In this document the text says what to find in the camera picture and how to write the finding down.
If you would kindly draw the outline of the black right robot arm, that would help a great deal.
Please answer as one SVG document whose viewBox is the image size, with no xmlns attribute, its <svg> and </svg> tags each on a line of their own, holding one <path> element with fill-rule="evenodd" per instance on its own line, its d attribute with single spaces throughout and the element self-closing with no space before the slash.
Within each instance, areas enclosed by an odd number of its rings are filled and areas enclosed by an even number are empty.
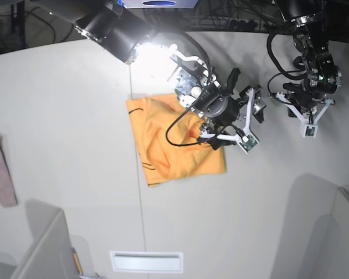
<svg viewBox="0 0 349 279">
<path fill-rule="evenodd" d="M 140 61 L 145 68 L 164 67 L 185 114 L 193 112 L 204 120 L 196 145 L 210 144 L 213 149 L 237 145 L 249 153 L 259 144 L 251 121 L 263 121 L 260 86 L 247 86 L 235 98 L 240 70 L 232 69 L 222 85 L 206 50 L 187 33 L 178 36 L 197 55 L 185 55 L 177 44 L 157 44 L 159 30 L 129 12 L 122 1 L 38 1 L 38 6 L 73 24 L 79 34 L 126 64 Z"/>
</svg>

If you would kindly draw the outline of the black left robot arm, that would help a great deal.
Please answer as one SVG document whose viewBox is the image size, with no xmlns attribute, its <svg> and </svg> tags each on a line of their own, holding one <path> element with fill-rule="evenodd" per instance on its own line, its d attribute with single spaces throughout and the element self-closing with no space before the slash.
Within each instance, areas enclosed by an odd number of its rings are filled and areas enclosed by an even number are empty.
<svg viewBox="0 0 349 279">
<path fill-rule="evenodd" d="M 323 102 L 328 95 L 334 94 L 342 85 L 340 69 L 335 65 L 329 51 L 329 40 L 325 30 L 325 15 L 319 1 L 276 1 L 283 17 L 284 24 L 272 31 L 267 39 L 268 55 L 279 71 L 289 79 L 283 88 L 287 91 L 284 100 L 277 93 L 269 91 L 271 98 L 293 108 L 289 116 L 295 112 L 308 115 L 308 123 L 314 123 L 313 108 Z M 301 72 L 292 75 L 280 65 L 272 49 L 273 39 L 282 31 L 294 31 L 293 42 L 301 54 L 294 59 L 293 65 Z"/>
</svg>

